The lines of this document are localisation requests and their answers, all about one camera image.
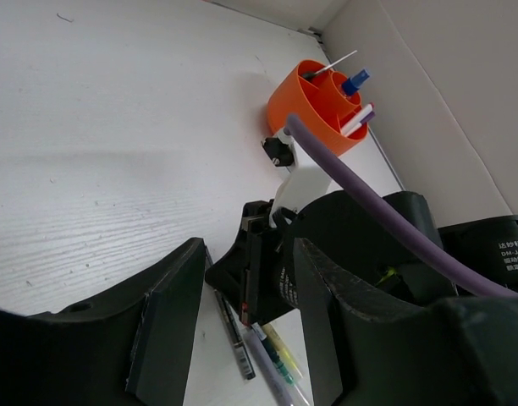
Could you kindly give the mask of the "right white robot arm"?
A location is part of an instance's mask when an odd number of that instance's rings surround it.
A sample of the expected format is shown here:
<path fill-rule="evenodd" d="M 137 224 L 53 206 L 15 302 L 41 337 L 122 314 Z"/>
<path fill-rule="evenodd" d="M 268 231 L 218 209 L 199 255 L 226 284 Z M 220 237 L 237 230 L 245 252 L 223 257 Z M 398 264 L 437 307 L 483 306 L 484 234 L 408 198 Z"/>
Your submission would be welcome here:
<path fill-rule="evenodd" d="M 426 199 L 415 192 L 386 202 L 460 263 L 518 292 L 518 215 L 438 228 Z M 268 323 L 299 305 L 294 243 L 307 239 L 338 266 L 414 305 L 466 291 L 419 260 L 344 191 L 334 191 L 298 212 L 272 202 L 245 204 L 229 251 L 206 273 L 245 324 Z"/>

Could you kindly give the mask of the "black thin pen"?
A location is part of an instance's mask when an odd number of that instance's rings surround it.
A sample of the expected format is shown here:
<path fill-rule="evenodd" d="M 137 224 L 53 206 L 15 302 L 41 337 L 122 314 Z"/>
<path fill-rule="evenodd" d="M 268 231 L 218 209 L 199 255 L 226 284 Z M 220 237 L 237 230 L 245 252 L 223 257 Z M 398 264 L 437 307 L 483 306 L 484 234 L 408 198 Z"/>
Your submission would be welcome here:
<path fill-rule="evenodd" d="M 252 366 L 244 340 L 241 336 L 240 329 L 238 328 L 236 320 L 230 309 L 230 305 L 218 290 L 213 289 L 213 294 L 217 301 L 218 311 L 225 330 L 228 334 L 229 342 L 233 349 L 240 373 L 245 380 L 250 381 L 256 377 L 256 373 Z"/>

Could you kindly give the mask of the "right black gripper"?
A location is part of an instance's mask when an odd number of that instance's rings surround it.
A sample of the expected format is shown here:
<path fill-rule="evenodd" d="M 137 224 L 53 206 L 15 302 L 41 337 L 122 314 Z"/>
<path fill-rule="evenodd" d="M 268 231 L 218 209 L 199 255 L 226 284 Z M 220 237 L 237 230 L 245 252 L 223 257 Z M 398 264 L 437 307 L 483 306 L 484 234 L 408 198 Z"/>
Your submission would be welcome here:
<path fill-rule="evenodd" d="M 446 277 L 425 265 L 344 191 L 298 212 L 272 201 L 244 205 L 229 251 L 206 282 L 245 325 L 266 324 L 298 308 L 294 242 L 306 239 L 342 269 L 398 299 L 429 305 L 454 293 Z"/>

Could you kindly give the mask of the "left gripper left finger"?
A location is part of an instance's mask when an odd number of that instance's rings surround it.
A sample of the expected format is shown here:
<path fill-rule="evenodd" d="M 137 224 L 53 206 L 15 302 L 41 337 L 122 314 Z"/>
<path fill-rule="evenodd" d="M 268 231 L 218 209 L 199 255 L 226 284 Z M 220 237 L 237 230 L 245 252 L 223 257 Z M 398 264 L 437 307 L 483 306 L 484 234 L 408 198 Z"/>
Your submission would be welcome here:
<path fill-rule="evenodd" d="M 180 405 L 207 261 L 199 238 L 58 313 L 0 309 L 0 405 Z"/>

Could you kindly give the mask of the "small blue-capped glue bottle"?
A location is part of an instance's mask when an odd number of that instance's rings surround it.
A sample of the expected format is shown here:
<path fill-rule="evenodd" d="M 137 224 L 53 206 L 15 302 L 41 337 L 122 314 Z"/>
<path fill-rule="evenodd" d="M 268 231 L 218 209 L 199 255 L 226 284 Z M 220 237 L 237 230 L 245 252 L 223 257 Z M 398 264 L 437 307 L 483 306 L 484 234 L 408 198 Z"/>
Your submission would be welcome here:
<path fill-rule="evenodd" d="M 370 74 L 366 69 L 362 69 L 356 75 L 349 77 L 341 85 L 340 89 L 347 97 L 352 97 L 361 86 L 370 78 Z"/>

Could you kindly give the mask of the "yellow highlighter pen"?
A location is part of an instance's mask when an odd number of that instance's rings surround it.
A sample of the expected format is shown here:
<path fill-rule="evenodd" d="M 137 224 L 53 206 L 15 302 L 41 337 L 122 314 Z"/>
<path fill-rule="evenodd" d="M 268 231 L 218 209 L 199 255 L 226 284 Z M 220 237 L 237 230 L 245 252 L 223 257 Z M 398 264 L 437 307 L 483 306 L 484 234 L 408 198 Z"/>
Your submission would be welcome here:
<path fill-rule="evenodd" d="M 309 397 L 306 395 L 301 386 L 301 381 L 304 379 L 304 374 L 296 357 L 291 353 L 289 347 L 279 336 L 271 323 L 265 324 L 262 327 L 262 330 L 265 332 L 268 339 L 277 350 L 280 359 L 284 362 L 286 369 L 291 374 L 293 382 L 295 383 L 295 391 L 300 397 L 300 405 L 311 405 Z"/>

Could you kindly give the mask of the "red-capped white marker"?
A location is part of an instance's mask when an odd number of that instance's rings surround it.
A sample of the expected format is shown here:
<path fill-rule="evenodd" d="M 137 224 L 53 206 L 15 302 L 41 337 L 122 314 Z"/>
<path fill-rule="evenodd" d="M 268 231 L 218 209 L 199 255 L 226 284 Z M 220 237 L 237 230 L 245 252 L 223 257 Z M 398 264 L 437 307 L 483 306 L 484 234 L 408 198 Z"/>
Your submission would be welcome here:
<path fill-rule="evenodd" d="M 374 105 L 372 103 L 368 103 L 366 104 L 364 107 L 362 107 L 348 122 L 351 122 L 352 120 L 354 120 L 354 117 L 356 117 L 356 121 L 359 121 L 361 119 L 361 116 L 362 115 L 366 115 L 366 110 L 368 110 L 370 107 L 374 108 Z"/>

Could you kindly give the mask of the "purple-capped white marker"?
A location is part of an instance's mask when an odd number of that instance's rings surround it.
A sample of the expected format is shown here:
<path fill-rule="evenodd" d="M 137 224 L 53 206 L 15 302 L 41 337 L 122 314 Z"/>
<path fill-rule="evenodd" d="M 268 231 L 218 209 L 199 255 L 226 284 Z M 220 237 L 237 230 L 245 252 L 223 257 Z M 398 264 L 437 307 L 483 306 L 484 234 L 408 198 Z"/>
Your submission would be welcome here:
<path fill-rule="evenodd" d="M 342 128 L 342 135 L 345 137 L 350 137 L 353 133 L 355 133 L 359 128 L 368 123 L 374 117 L 375 112 L 373 111 L 373 108 L 370 107 L 368 110 L 366 110 L 366 115 L 362 115 L 359 121 L 356 121 L 356 117 L 354 117 L 354 120 L 348 122 Z"/>

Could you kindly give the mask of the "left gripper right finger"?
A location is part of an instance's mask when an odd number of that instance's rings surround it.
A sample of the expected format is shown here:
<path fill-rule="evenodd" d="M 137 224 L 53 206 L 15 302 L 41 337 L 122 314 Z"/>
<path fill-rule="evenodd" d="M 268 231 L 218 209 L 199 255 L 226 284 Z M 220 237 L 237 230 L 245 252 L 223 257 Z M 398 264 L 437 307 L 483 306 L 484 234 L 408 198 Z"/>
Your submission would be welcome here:
<path fill-rule="evenodd" d="M 416 306 L 305 239 L 294 263 L 315 404 L 518 405 L 518 297 Z"/>

